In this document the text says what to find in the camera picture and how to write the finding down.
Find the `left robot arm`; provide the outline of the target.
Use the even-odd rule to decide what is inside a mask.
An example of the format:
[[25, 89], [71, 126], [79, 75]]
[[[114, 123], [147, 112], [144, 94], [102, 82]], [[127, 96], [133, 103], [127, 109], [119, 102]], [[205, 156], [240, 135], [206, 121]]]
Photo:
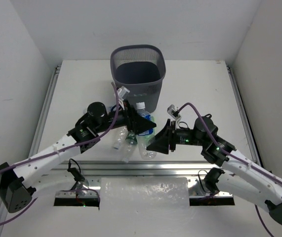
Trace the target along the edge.
[[0, 198], [9, 213], [16, 213], [48, 190], [70, 190], [83, 182], [78, 169], [68, 168], [58, 177], [48, 172], [62, 162], [74, 158], [95, 146], [110, 130], [126, 127], [139, 135], [156, 127], [141, 116], [127, 100], [108, 112], [101, 102], [93, 102], [87, 112], [61, 139], [41, 152], [21, 162], [0, 165]]

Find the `clear bottle blue label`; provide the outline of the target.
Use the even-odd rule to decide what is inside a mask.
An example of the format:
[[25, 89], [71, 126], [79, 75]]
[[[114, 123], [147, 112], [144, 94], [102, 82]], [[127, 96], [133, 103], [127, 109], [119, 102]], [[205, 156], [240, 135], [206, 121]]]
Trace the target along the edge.
[[[136, 103], [136, 109], [139, 115], [144, 117], [145, 119], [149, 121], [152, 120], [151, 114], [146, 110], [146, 106], [144, 102], [138, 102]], [[150, 140], [155, 136], [155, 130], [153, 128], [137, 135], [137, 142], [138, 142], [138, 150], [141, 158], [143, 160], [151, 160], [154, 159], [157, 155], [156, 152], [153, 151], [147, 151], [146, 148], [150, 144]]]

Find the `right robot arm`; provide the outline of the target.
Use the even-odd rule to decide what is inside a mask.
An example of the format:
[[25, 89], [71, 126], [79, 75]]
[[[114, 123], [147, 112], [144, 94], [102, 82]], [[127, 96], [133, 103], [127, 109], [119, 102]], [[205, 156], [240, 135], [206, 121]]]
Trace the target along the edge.
[[216, 165], [204, 178], [210, 192], [237, 195], [260, 206], [282, 225], [282, 178], [245, 157], [217, 131], [210, 115], [197, 118], [193, 129], [176, 128], [176, 122], [168, 120], [150, 140], [147, 150], [167, 155], [175, 151], [176, 145], [201, 146], [204, 159]]

